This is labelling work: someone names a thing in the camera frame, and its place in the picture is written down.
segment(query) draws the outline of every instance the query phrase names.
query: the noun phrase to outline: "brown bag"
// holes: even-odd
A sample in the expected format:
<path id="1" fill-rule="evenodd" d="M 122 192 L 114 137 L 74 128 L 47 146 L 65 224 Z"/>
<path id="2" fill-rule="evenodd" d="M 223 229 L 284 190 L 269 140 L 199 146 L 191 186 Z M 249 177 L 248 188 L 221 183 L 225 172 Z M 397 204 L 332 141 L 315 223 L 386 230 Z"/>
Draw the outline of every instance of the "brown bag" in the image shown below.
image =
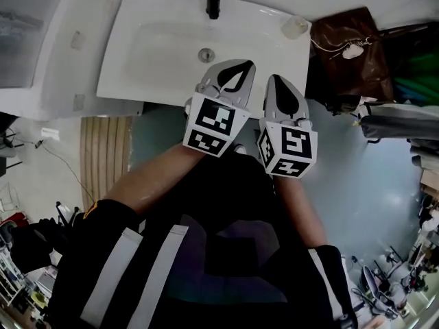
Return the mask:
<path id="1" fill-rule="evenodd" d="M 392 101 L 393 91 L 383 47 L 368 8 L 357 8 L 325 17 L 313 23 L 311 38 L 326 50 L 336 50 L 348 42 L 367 41 L 364 52 L 347 60 L 338 52 L 314 45 L 327 77 L 337 95 L 360 95 Z"/>

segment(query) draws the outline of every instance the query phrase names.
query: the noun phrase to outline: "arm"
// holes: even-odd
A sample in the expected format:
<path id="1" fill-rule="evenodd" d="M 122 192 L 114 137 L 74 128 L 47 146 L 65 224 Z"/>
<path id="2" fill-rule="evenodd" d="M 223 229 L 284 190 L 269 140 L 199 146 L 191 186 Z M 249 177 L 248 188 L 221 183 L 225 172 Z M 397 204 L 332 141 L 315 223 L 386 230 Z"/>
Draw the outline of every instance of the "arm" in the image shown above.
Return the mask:
<path id="1" fill-rule="evenodd" d="M 275 176 L 274 186 L 303 243 L 307 247 L 326 245 L 327 237 L 322 222 L 311 206 L 300 181 Z"/>
<path id="2" fill-rule="evenodd" d="M 125 174 L 105 199 L 121 202 L 141 214 L 171 190 L 203 157 L 202 152 L 177 144 Z"/>

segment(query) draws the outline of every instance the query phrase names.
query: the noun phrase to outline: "sink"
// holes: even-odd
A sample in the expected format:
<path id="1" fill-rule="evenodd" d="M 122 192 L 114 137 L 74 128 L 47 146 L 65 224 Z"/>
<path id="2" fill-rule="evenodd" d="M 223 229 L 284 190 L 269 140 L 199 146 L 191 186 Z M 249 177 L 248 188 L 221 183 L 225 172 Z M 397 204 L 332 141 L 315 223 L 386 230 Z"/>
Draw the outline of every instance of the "sink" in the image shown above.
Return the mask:
<path id="1" fill-rule="evenodd" d="M 212 64 L 234 58 L 256 64 L 247 105 L 253 118 L 263 116 L 271 74 L 282 75 L 305 94 L 309 28 L 291 40 L 281 31 L 290 14 L 245 1 L 221 0 L 220 16 L 213 21 L 205 8 L 206 0 L 122 0 L 97 96 L 184 106 Z M 203 48 L 215 53 L 212 62 L 199 60 Z"/>

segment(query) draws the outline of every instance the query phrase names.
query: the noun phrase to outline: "reflective stripe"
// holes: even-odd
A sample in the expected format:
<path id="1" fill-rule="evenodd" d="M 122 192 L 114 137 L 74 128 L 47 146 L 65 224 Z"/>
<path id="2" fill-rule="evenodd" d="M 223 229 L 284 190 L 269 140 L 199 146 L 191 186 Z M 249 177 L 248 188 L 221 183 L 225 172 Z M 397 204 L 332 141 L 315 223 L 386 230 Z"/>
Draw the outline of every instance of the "reflective stripe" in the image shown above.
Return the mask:
<path id="1" fill-rule="evenodd" d="M 332 289 L 331 284 L 329 284 L 328 277 L 324 271 L 322 260 L 320 260 L 320 257 L 315 249 L 309 249 L 309 254 L 311 255 L 312 260 L 314 261 L 314 264 L 317 267 L 318 272 L 323 278 L 324 284 L 327 287 L 328 297 L 329 297 L 329 304 L 331 305 L 332 309 L 332 316 L 334 320 L 337 320 L 343 316 L 343 308 L 338 302 L 334 291 Z"/>
<path id="2" fill-rule="evenodd" d="M 174 225 L 167 235 L 152 265 L 141 299 L 127 329 L 146 329 L 150 325 L 167 276 L 188 229 L 187 226 Z"/>
<path id="3" fill-rule="evenodd" d="M 81 319 L 94 328 L 101 326 L 120 278 L 130 264 L 142 238 L 141 235 L 126 228 L 107 258 L 95 288 L 81 313 Z"/>

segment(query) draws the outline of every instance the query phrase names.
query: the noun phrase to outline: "floor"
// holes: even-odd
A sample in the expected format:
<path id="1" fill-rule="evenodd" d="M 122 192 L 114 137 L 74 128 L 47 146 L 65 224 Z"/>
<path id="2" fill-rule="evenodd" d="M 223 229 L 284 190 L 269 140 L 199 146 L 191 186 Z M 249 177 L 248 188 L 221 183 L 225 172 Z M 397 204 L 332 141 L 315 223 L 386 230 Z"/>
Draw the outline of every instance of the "floor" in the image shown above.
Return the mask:
<path id="1" fill-rule="evenodd" d="M 19 161 L 23 163 L 9 168 L 0 178 L 0 201 L 5 210 L 0 212 L 2 219 L 18 210 L 25 212 L 33 222 L 57 218 L 57 201 L 72 211 L 75 206 L 82 207 L 81 187 L 75 176 L 65 162 L 47 151 L 66 160 L 80 177 L 80 124 L 79 118 L 42 122 L 19 118 L 12 124 L 11 128 L 16 133 L 15 145 L 22 141 L 45 141 L 38 149 L 31 143 L 25 143 L 16 149 L 16 157 L 8 158 L 8 165 Z M 53 138 L 42 137 L 43 128 L 58 132 Z"/>
<path id="2" fill-rule="evenodd" d="M 353 117 L 332 117 L 314 101 L 309 102 L 309 109 L 319 135 L 318 160 L 302 181 L 323 220 L 329 242 L 366 263 L 390 245 L 406 255 L 418 229 L 420 178 L 419 168 L 410 162 L 408 143 L 387 139 L 368 144 L 361 129 L 352 126 Z M 18 139 L 36 142 L 44 127 L 58 130 L 59 135 L 59 140 L 46 138 L 45 147 L 63 157 L 79 177 L 80 119 L 18 119 L 12 129 Z M 181 141 L 184 129 L 181 108 L 146 106 L 144 115 L 133 123 L 131 167 Z M 250 120 L 237 138 L 255 157 L 257 129 L 257 121 Z M 18 160 L 23 164 L 8 169 L 0 178 L 0 200 L 9 210 L 0 217 L 8 217 L 17 206 L 32 221 L 38 221 L 56 217 L 56 201 L 71 210 L 81 206 L 81 187 L 63 161 L 44 147 L 35 149 L 29 143 L 17 151 L 17 158 L 8 159 L 8 164 Z"/>
<path id="3" fill-rule="evenodd" d="M 420 169 L 411 164 L 404 140 L 368 144 L 351 116 L 333 117 L 309 101 L 318 132 L 318 159 L 302 179 L 320 215 L 329 242 L 342 253 L 371 263 L 391 245 L 408 254 L 418 230 Z M 182 140 L 182 109 L 151 105 L 132 128 L 131 165 L 139 165 Z M 254 145 L 259 126 L 249 120 L 236 142 L 258 157 Z"/>

